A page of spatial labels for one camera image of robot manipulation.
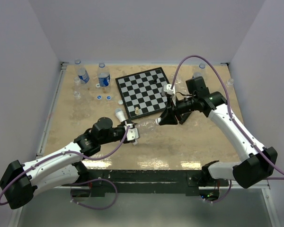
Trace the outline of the Pepsi labelled bottle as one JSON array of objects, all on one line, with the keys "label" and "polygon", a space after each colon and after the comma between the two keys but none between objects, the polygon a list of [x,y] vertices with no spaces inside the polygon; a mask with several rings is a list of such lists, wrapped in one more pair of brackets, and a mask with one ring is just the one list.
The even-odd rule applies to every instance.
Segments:
[{"label": "Pepsi labelled bottle", "polygon": [[206,76],[205,64],[200,63],[199,66],[193,70],[192,78],[197,78],[197,77],[205,78],[205,76]]}]

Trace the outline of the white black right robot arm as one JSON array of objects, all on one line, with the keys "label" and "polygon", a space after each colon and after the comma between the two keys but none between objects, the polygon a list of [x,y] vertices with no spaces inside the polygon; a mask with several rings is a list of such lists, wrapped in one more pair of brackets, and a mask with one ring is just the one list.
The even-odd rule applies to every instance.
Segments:
[{"label": "white black right robot arm", "polygon": [[211,93],[204,79],[198,77],[186,81],[189,96],[182,100],[176,97],[170,84],[164,85],[162,94],[167,98],[166,108],[157,120],[162,125],[177,125],[182,115],[199,111],[223,132],[235,148],[240,161],[223,163],[213,161],[203,166],[202,182],[211,186],[218,179],[235,180],[247,189],[271,176],[276,163],[277,151],[266,148],[245,128],[220,92]]}]

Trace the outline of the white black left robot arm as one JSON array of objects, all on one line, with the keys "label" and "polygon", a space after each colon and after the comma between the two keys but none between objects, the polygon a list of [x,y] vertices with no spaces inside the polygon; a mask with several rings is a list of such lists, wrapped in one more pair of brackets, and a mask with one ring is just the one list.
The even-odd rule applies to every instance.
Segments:
[{"label": "white black left robot arm", "polygon": [[99,177],[90,179],[89,171],[82,161],[98,160],[93,156],[100,151],[101,145],[118,142],[115,149],[100,159],[111,156],[124,143],[129,142],[129,132],[132,129],[132,124],[127,120],[122,120],[120,125],[113,127],[111,119],[102,117],[92,128],[50,155],[25,163],[20,163],[19,160],[9,163],[0,180],[0,206],[9,205],[15,210],[29,203],[34,196],[57,186],[104,181]]}]

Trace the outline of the clear bottle without label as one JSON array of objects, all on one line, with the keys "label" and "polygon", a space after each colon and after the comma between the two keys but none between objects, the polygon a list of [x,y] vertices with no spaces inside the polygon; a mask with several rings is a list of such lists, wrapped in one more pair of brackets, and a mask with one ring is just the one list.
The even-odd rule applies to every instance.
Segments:
[{"label": "clear bottle without label", "polygon": [[180,92],[183,94],[188,94],[188,90],[186,87],[185,81],[181,78],[181,76],[178,74],[175,80],[175,90],[176,92]]}]

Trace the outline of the crushed clear bottle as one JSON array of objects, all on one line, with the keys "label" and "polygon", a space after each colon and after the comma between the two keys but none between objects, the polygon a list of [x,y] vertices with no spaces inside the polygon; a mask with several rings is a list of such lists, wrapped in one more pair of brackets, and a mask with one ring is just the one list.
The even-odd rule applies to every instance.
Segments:
[{"label": "crushed clear bottle", "polygon": [[[230,78],[225,83],[224,86],[227,90],[228,95],[230,96],[234,92],[234,79]],[[226,96],[223,86],[220,88],[220,92],[222,95]]]}]

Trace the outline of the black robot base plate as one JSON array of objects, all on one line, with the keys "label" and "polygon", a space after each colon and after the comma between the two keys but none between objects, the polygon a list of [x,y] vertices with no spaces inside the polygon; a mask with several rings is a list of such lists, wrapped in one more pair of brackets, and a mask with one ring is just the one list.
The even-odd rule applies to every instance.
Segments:
[{"label": "black robot base plate", "polygon": [[106,193],[114,193],[111,181],[118,193],[155,193],[155,194],[184,194],[199,196],[199,188],[228,186],[227,180],[205,180],[201,170],[109,170],[90,169],[81,171],[76,184],[88,186],[92,183],[91,196],[103,197]]}]

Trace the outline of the white cap of long bottle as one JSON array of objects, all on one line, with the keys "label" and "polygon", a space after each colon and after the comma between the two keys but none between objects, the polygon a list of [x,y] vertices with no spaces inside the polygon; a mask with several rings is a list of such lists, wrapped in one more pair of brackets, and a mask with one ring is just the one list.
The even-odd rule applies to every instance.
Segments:
[{"label": "white cap of long bottle", "polygon": [[161,122],[161,118],[156,118],[156,119],[155,119],[156,125],[160,125],[160,122]]}]

